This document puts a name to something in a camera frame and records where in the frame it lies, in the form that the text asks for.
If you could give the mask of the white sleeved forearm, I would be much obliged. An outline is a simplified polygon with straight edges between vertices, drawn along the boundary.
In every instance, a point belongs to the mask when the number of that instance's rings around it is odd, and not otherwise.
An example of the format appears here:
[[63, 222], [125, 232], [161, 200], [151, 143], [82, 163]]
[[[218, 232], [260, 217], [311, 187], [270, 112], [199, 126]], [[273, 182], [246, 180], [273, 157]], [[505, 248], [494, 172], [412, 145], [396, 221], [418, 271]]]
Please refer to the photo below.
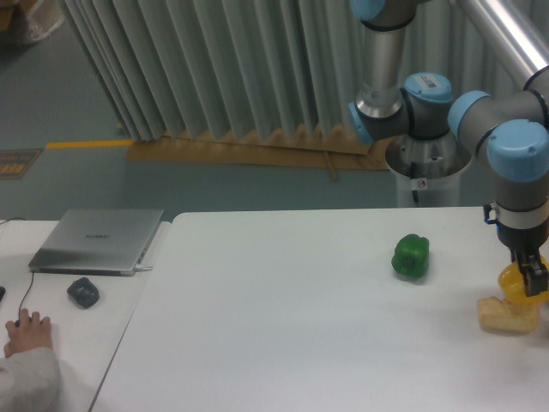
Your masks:
[[54, 351], [35, 348], [1, 359], [1, 410], [48, 411], [60, 386]]

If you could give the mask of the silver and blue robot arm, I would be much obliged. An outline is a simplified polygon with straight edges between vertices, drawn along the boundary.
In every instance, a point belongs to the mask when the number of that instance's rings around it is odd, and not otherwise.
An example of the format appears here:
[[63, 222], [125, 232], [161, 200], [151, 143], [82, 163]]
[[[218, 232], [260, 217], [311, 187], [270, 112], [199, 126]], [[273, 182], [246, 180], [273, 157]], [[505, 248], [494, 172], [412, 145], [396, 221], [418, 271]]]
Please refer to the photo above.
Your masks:
[[415, 1], [353, 1], [371, 31], [363, 86], [349, 106], [359, 140], [405, 135], [423, 142], [455, 137], [492, 172], [495, 196], [484, 208], [518, 269], [529, 299], [548, 289], [540, 247], [548, 238], [548, 45], [510, 1], [462, 1], [460, 7], [492, 46], [520, 93], [496, 99], [471, 91], [453, 99], [434, 74], [397, 80], [405, 30]]

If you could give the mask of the person's hand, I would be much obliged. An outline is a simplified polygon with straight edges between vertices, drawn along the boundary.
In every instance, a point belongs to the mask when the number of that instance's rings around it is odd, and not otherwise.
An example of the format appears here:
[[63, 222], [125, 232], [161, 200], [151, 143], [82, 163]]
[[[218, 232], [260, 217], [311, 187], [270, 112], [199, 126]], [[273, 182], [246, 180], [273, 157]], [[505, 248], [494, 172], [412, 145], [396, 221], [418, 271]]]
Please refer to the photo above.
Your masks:
[[9, 338], [3, 348], [6, 358], [36, 348], [53, 349], [51, 319], [48, 316], [42, 318], [39, 312], [30, 313], [27, 308], [22, 308], [18, 321], [19, 324], [9, 321], [5, 325]]

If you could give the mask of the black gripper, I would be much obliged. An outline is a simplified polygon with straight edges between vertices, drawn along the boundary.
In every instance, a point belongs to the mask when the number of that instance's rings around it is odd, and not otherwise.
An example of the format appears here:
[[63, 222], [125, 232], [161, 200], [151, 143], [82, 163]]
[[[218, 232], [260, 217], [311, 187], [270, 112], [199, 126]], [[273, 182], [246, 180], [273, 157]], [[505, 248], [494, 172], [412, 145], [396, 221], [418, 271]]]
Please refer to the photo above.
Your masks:
[[548, 203], [527, 209], [510, 209], [500, 203], [483, 206], [484, 222], [495, 225], [499, 241], [517, 261], [525, 285], [525, 295], [534, 297], [548, 291], [548, 269], [540, 247], [548, 239]]

